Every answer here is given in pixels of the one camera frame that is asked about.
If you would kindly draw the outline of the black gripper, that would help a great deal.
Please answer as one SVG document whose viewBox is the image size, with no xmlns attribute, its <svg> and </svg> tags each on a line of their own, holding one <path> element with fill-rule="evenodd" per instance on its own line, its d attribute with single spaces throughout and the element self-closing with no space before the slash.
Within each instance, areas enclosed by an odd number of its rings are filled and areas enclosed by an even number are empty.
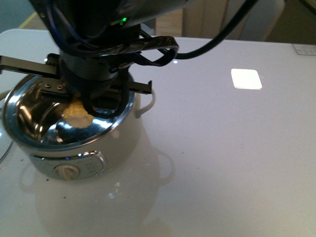
<svg viewBox="0 0 316 237">
<path fill-rule="evenodd" d="M 151 94 L 152 84 L 134 82 L 122 56 L 76 57 L 65 52 L 49 54 L 46 63 L 1 56 L 0 69 L 26 74 L 24 90 L 33 95 L 104 95 L 128 91 Z"/>
</svg>

